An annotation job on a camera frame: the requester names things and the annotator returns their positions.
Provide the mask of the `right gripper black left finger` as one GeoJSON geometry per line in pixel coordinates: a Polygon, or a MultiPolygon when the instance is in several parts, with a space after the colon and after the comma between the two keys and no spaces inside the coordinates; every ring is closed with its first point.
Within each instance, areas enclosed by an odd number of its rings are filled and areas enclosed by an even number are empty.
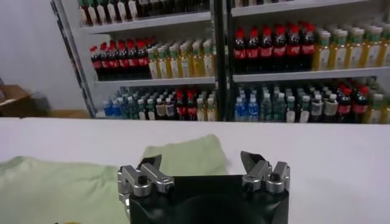
{"type": "Polygon", "coordinates": [[[121,166],[117,171],[119,196],[147,197],[153,187],[159,193],[170,193],[175,186],[174,177],[160,171],[161,161],[162,155],[155,155],[143,158],[137,167],[121,166]]]}

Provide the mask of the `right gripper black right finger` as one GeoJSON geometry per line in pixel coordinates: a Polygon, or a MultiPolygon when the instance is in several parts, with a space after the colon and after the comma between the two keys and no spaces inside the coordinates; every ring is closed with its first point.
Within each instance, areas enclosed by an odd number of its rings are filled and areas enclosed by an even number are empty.
{"type": "Polygon", "coordinates": [[[260,154],[241,151],[241,162],[246,174],[242,176],[242,186],[247,192],[265,190],[270,194],[289,191],[290,167],[278,161],[273,167],[260,154]]]}

